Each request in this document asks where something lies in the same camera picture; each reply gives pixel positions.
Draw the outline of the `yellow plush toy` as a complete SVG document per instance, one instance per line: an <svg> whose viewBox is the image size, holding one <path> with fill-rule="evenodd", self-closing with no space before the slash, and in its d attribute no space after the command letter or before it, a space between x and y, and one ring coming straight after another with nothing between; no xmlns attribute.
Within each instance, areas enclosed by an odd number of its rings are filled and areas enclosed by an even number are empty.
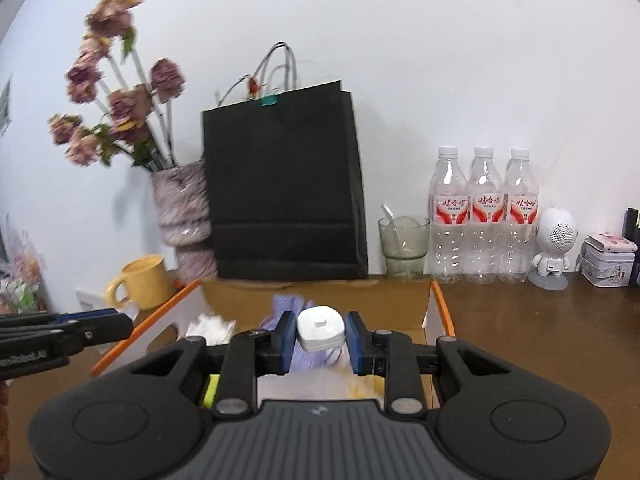
<svg viewBox="0 0 640 480"><path fill-rule="evenodd" d="M374 375L358 376L350 368L334 368L333 373L341 384L341 393L348 400L373 399L384 403L385 379Z"/></svg>

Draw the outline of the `crumpled white tissue in box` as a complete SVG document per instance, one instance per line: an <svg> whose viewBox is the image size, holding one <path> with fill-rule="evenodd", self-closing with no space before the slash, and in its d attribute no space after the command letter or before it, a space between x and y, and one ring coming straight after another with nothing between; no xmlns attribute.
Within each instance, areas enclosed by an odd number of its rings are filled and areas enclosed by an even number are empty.
<svg viewBox="0 0 640 480"><path fill-rule="evenodd" d="M186 338L203 338L208 346L228 344L235 332L235 321L219 315L201 313L186 329Z"/></svg>

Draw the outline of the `colourful snack packets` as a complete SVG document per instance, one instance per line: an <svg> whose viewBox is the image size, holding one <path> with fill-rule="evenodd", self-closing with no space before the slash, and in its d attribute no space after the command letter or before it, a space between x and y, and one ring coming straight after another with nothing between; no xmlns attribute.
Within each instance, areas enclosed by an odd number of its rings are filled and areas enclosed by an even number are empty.
<svg viewBox="0 0 640 480"><path fill-rule="evenodd" d="M46 312L40 258L27 231L18 230L6 216L1 240L1 314Z"/></svg>

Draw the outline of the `green yellow ball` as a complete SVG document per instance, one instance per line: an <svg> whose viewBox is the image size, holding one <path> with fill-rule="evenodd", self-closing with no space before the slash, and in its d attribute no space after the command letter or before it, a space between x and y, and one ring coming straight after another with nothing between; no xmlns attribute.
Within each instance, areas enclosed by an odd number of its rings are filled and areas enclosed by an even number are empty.
<svg viewBox="0 0 640 480"><path fill-rule="evenodd" d="M204 393L202 395L201 407L210 410L213 407L216 391L219 382L218 374L211 374L207 379Z"/></svg>

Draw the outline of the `orange cardboard box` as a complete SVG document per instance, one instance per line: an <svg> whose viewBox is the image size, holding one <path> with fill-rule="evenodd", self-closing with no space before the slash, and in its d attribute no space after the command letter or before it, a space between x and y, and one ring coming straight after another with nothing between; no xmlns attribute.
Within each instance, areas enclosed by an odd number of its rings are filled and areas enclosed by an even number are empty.
<svg viewBox="0 0 640 480"><path fill-rule="evenodd" d="M246 330L272 330L285 311L296 315L295 325L303 337L295 344L288 374L258 379L259 400L381 401L383 378L355 375L346 344L317 352L307 348L309 341L343 333L349 311L358 312L370 330L397 330L418 344L434 344L438 337L456 332L442 290L427 280L196 280L153 310L143 310L134 302L122 306L122 313L134 321L134 331L117 344L102 344L101 359L91 374L100 377L114 372L186 336L201 336L208 344L226 344Z"/></svg>

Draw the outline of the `white card on table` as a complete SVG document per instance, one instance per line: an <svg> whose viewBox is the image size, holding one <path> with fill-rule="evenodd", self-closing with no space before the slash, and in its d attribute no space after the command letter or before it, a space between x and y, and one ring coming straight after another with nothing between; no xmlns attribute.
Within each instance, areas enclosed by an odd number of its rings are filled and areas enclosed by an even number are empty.
<svg viewBox="0 0 640 480"><path fill-rule="evenodd" d="M75 295L78 300L78 304L83 311L94 311L108 308L108 304L103 295L98 292L88 292L88 290L77 289ZM135 304L128 304L127 307L122 309L122 312L126 313L126 315L133 320L138 316L138 308Z"/></svg>

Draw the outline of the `green glass tumbler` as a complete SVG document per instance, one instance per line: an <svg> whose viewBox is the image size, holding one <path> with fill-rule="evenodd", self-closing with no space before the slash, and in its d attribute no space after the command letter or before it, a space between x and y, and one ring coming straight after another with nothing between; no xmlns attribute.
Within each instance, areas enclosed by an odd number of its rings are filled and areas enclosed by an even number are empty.
<svg viewBox="0 0 640 480"><path fill-rule="evenodd" d="M378 220L378 236L388 278L420 280L424 274L430 222L427 218L399 216Z"/></svg>

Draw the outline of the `left water bottle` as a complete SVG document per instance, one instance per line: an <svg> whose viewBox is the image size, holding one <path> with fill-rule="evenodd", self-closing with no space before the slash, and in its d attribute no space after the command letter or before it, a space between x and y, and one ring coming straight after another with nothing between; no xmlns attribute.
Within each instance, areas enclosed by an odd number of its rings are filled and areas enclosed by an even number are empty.
<svg viewBox="0 0 640 480"><path fill-rule="evenodd" d="M470 209L468 180L459 165L457 148L440 146L437 155L428 196L428 267L436 281L451 284L463 274L464 233Z"/></svg>

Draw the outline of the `water bottle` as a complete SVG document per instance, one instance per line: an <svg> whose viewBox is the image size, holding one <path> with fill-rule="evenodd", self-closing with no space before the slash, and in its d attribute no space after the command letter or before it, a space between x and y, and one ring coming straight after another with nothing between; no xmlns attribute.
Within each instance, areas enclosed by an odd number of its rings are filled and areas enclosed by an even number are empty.
<svg viewBox="0 0 640 480"><path fill-rule="evenodd" d="M470 209L468 180L459 165L457 148L440 146L437 155L428 196L428 267L436 281L451 284L463 274L464 233Z"/></svg>
<svg viewBox="0 0 640 480"><path fill-rule="evenodd" d="M489 284L497 278L498 241L504 213L502 177L494 162L494 149L489 146L474 148L468 194L471 209L464 275L471 283Z"/></svg>
<svg viewBox="0 0 640 480"><path fill-rule="evenodd" d="M506 213L498 278L505 283L526 281L534 252L539 184L530 166L527 148L512 148L503 185Z"/></svg>

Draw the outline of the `black paper bag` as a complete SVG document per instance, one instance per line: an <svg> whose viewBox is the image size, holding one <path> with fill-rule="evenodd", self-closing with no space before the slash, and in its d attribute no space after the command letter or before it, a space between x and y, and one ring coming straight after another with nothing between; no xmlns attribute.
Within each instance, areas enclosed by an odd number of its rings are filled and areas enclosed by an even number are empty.
<svg viewBox="0 0 640 480"><path fill-rule="evenodd" d="M369 274L366 208L352 96L337 81L298 88L284 41L284 89L270 59L247 97L202 114L204 174L217 273L225 280L361 280ZM262 107L273 93L278 102Z"/></svg>

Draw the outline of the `right water bottle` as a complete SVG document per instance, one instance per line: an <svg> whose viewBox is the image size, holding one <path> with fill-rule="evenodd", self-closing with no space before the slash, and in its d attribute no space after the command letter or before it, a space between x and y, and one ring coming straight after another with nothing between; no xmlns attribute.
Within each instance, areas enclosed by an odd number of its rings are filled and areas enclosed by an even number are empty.
<svg viewBox="0 0 640 480"><path fill-rule="evenodd" d="M527 148L512 148L503 185L506 213L498 278L505 283L526 281L534 252L539 184L530 166Z"/></svg>

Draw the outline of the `white robot figurine speaker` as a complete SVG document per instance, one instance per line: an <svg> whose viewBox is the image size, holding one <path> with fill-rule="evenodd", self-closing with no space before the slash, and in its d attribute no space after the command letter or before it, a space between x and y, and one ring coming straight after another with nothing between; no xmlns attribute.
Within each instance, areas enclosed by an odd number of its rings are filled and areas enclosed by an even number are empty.
<svg viewBox="0 0 640 480"><path fill-rule="evenodd" d="M574 247L578 235L577 222L563 208L546 209L538 222L536 244L539 252L533 256L528 281L548 292L567 289L564 275L570 270L568 253Z"/></svg>

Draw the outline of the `small tin box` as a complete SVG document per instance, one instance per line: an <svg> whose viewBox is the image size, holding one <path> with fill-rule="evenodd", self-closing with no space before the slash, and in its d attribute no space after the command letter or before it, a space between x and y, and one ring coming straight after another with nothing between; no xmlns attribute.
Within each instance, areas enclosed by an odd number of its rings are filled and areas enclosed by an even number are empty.
<svg viewBox="0 0 640 480"><path fill-rule="evenodd" d="M580 273L599 288L623 288L630 282L638 245L614 234L591 234L582 242Z"/></svg>

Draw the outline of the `dried pink roses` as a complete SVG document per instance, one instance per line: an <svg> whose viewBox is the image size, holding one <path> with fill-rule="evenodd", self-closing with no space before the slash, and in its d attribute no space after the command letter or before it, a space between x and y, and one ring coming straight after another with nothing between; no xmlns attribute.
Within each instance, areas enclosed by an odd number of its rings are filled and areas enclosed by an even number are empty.
<svg viewBox="0 0 640 480"><path fill-rule="evenodd" d="M52 143L78 167L111 166L118 155L149 172L177 166L172 103L186 77L177 63L161 58L148 70L136 49L134 8L144 0L99 0L86 15L78 55L65 74L66 94L76 105L94 104L94 125L77 114L48 120Z"/></svg>

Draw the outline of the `purple drawstring pouch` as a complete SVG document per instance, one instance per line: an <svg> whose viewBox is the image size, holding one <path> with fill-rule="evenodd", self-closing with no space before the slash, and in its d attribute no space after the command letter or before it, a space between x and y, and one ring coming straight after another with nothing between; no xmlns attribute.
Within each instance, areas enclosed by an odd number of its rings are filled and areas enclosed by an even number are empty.
<svg viewBox="0 0 640 480"><path fill-rule="evenodd" d="M273 330L284 312L291 311L295 315L295 342L290 367L291 373L303 373L316 370L321 367L334 367L345 355L346 342L340 348L320 352L306 352L299 344L296 335L296 318L300 312L307 308L320 306L311 300L299 295L274 295L271 301L271 312L260 324L265 330Z"/></svg>

